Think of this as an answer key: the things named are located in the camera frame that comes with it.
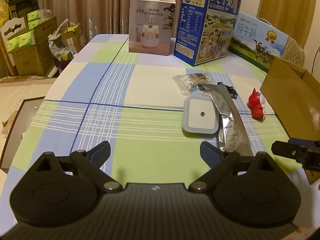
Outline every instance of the table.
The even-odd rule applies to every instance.
[[[9,196],[23,174],[45,151],[56,156],[89,150],[103,140],[111,156],[101,169],[119,181],[171,183],[186,186],[209,170],[199,146],[213,136],[186,133],[181,128],[183,102],[172,76],[206,72],[214,83],[238,92],[234,100],[254,153],[271,153],[275,140],[288,136],[266,104],[266,119],[251,118],[246,106],[253,88],[259,90],[265,73],[228,53],[227,57],[191,67],[173,56],[128,52],[128,35],[95,36],[73,59],[49,90],[12,162],[0,198],[0,234],[16,222]],[[320,222],[320,200],[315,182],[309,186],[304,170],[293,160],[274,156],[301,192],[298,226]]]

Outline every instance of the milk carton box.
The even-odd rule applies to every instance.
[[[225,57],[241,0],[182,0],[174,55],[191,66]]]
[[[131,0],[129,52],[169,55],[175,0]]]
[[[289,36],[255,17],[239,13],[229,50],[268,72],[281,57]]]

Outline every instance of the metal screw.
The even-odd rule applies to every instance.
[[[208,185],[203,182],[203,181],[195,181],[191,184],[191,187],[195,190],[203,190],[207,187]]]
[[[115,190],[120,187],[120,184],[116,181],[108,181],[103,184],[103,187],[108,190]]]

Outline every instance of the blue milk box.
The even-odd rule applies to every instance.
[[[282,56],[288,38],[269,24],[239,13],[229,50],[267,72],[274,57]]]
[[[191,66],[225,57],[241,0],[182,0],[174,55]]]

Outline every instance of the red figurine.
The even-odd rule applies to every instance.
[[[258,93],[254,88],[248,100],[248,107],[251,110],[252,118],[257,120],[264,120],[266,118],[266,114],[264,112],[264,104],[264,96],[261,93]]]

